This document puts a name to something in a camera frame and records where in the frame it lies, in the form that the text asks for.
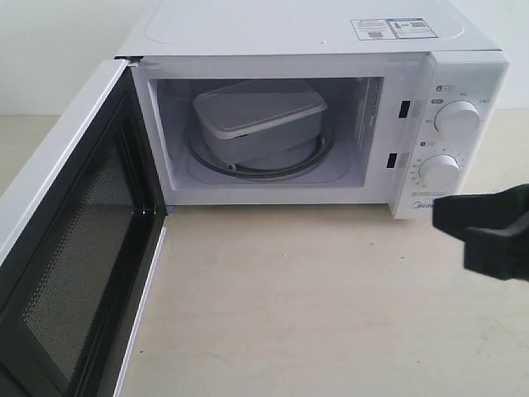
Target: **microwave top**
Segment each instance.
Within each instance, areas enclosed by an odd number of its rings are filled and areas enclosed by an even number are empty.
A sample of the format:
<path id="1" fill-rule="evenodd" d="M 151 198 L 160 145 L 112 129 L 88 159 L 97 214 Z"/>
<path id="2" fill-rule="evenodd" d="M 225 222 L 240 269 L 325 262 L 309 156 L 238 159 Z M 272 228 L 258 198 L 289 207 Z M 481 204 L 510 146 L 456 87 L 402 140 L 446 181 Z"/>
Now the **microwave top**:
<path id="1" fill-rule="evenodd" d="M 162 0 L 119 57 L 498 50 L 448 0 Z"/>

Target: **control panel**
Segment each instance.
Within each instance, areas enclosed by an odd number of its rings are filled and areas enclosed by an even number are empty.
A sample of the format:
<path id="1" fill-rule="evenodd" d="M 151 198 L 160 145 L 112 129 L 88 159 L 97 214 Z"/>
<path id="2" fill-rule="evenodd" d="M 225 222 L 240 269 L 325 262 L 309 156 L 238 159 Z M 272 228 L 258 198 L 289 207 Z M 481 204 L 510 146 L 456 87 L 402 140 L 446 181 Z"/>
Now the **control panel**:
<path id="1" fill-rule="evenodd" d="M 430 216 L 433 199 L 458 192 L 507 68 L 501 51 L 429 55 L 396 218 Z"/>

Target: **plastic container lid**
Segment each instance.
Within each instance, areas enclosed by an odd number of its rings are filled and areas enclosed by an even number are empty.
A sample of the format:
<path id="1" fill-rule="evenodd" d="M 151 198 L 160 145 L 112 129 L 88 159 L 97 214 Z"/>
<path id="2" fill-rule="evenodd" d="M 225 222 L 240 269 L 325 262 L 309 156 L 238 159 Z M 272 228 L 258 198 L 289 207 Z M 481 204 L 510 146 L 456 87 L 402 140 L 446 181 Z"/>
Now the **plastic container lid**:
<path id="1" fill-rule="evenodd" d="M 250 80 L 198 95 L 200 121 L 219 139 L 231 139 L 323 112 L 327 105 L 302 80 Z"/>

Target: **beige table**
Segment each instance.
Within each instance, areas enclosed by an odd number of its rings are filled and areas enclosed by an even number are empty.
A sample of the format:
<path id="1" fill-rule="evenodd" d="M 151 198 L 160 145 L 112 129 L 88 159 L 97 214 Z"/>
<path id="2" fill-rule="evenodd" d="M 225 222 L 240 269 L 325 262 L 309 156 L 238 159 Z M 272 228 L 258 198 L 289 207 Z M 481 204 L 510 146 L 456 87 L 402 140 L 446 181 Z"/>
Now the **beige table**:
<path id="1" fill-rule="evenodd" d="M 35 133 L 0 182 L 50 123 L 0 118 L 0 142 Z M 465 191 L 527 182 L 527 154 L 529 112 L 497 112 Z M 529 395 L 529 284 L 463 271 L 428 221 L 237 206 L 166 226 L 124 397 Z"/>

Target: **white wall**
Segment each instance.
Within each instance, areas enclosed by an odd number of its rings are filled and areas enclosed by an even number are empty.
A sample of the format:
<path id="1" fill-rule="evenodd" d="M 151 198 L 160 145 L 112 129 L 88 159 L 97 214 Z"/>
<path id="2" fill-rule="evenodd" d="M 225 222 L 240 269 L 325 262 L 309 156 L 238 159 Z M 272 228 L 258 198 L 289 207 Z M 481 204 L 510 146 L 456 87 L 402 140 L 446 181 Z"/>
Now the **white wall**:
<path id="1" fill-rule="evenodd" d="M 453 2 L 512 60 L 499 107 L 529 108 L 529 0 Z M 60 114 L 149 3 L 0 0 L 0 114 Z"/>

